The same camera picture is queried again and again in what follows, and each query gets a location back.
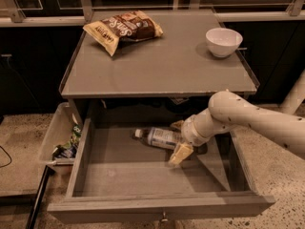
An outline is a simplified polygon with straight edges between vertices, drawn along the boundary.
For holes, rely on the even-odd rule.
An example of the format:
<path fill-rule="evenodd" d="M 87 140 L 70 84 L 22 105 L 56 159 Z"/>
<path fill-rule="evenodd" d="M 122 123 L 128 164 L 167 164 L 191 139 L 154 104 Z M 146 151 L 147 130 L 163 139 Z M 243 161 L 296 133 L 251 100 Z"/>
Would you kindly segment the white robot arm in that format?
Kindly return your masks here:
<path fill-rule="evenodd" d="M 278 112 L 249 103 L 228 90 L 213 94 L 208 108 L 193 114 L 173 126 L 181 132 L 182 140 L 175 146 L 169 163 L 177 165 L 186 159 L 195 147 L 213 136 L 228 133 L 237 125 L 248 127 L 265 136 L 288 152 L 305 157 L 305 119 L 295 111 L 305 99 L 305 71 L 287 94 Z"/>

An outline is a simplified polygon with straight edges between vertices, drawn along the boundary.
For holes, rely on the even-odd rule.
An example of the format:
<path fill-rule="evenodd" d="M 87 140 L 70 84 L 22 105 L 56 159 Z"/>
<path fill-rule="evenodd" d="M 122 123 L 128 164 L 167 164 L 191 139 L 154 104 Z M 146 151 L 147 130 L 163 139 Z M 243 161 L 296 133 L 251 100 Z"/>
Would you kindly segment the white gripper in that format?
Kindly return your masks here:
<path fill-rule="evenodd" d="M 169 164 L 176 166 L 193 153 L 193 146 L 199 147 L 215 135 L 228 133 L 234 125 L 215 119 L 206 109 L 199 114 L 191 115 L 185 121 L 175 121 L 170 127 L 177 131 L 181 130 L 181 135 L 186 141 L 178 142 L 170 157 Z"/>

